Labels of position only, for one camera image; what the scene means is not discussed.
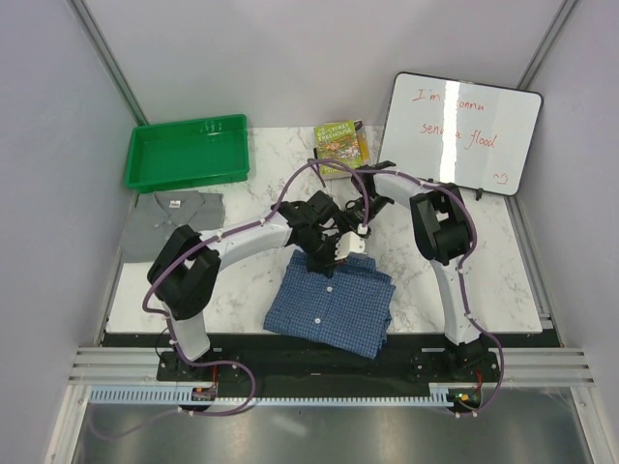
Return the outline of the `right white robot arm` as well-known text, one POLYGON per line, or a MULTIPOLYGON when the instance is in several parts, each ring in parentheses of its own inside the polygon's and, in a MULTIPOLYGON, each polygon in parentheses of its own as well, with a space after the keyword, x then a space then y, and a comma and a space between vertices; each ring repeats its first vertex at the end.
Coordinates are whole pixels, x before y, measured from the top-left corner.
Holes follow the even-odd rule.
POLYGON ((369 223, 384 206, 397 203, 409 211, 415 244, 439 288, 444 335, 456 347, 443 356, 444 371, 454 380, 467 379, 477 370, 478 359, 463 346, 478 342, 483 329, 470 307, 464 269, 477 245, 477 230, 458 187, 415 178, 390 161, 363 166, 351 176, 361 201, 345 213, 360 239, 369 235, 369 223))

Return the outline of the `blue plaid long sleeve shirt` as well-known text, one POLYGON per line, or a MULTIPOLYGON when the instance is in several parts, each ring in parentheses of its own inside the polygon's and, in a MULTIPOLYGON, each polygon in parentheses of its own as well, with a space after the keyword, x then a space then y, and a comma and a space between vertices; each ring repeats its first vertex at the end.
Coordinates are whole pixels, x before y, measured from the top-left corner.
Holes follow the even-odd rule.
POLYGON ((296 249, 263 329, 375 359, 392 321, 392 278, 365 255, 349 256, 331 276, 310 272, 307 264, 296 249))

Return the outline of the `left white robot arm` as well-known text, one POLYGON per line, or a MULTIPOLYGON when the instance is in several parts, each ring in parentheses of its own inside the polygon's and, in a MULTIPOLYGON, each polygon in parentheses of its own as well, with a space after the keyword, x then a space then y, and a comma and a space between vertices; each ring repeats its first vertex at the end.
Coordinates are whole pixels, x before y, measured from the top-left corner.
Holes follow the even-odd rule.
POLYGON ((209 232, 205 239, 188 225, 178 227, 147 280, 151 294, 162 302, 171 338, 181 353, 179 369, 192 380, 211 372, 203 311, 221 271, 262 251, 296 246, 308 256, 311 271, 329 276, 339 262, 337 242, 355 232, 363 219, 363 213, 343 210, 319 191, 307 201, 282 201, 260 217, 209 232))

